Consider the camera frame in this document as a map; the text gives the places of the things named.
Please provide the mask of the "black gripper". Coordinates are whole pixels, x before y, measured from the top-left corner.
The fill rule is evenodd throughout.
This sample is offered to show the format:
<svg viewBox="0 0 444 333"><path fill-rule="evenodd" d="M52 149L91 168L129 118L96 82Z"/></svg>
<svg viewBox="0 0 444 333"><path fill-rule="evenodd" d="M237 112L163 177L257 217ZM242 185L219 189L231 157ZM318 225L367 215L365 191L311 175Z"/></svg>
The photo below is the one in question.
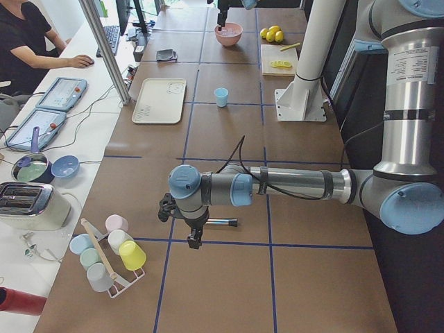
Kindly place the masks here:
<svg viewBox="0 0 444 333"><path fill-rule="evenodd" d="M230 8L230 0L218 0L217 8L220 12L217 17L218 30L221 30L226 23L227 12Z"/></svg>
<svg viewBox="0 0 444 333"><path fill-rule="evenodd" d="M187 243L190 248L197 248L202 244L203 226L210 217L208 206L201 206L193 212L181 210L185 223L191 228L187 237Z"/></svg>

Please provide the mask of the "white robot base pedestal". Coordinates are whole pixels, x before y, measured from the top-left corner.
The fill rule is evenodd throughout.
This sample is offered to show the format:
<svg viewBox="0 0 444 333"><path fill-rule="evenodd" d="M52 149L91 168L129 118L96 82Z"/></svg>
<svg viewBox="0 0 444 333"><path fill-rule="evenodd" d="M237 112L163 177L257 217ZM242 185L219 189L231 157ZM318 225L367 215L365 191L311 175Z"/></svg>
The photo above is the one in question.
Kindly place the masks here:
<svg viewBox="0 0 444 333"><path fill-rule="evenodd" d="M294 80L275 90L278 121L326 120L321 77L345 0L315 0L311 7Z"/></svg>

